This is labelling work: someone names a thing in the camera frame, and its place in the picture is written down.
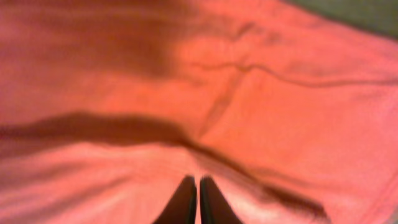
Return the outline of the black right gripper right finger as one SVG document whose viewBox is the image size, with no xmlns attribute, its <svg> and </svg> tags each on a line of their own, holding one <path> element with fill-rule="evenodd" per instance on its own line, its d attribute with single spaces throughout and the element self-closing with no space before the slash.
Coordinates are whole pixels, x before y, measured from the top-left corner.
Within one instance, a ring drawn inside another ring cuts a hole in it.
<svg viewBox="0 0 398 224">
<path fill-rule="evenodd" d="M 243 224 L 210 176 L 200 181 L 200 216 L 202 224 Z"/>
</svg>

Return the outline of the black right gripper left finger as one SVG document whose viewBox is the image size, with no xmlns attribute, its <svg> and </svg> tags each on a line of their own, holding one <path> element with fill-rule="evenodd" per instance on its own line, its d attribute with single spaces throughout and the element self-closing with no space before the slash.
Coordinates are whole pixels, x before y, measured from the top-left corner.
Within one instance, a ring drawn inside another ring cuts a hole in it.
<svg viewBox="0 0 398 224">
<path fill-rule="evenodd" d="M 154 224 L 195 224 L 197 187 L 194 176 L 187 175 L 178 185 Z"/>
</svg>

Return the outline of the red FRAM t-shirt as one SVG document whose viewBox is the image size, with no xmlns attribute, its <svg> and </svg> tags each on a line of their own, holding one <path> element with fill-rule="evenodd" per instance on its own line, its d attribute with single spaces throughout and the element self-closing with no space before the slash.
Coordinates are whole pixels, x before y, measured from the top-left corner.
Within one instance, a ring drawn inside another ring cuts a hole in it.
<svg viewBox="0 0 398 224">
<path fill-rule="evenodd" d="M 1 222 L 397 221 L 396 1 L 2 1 Z"/>
</svg>

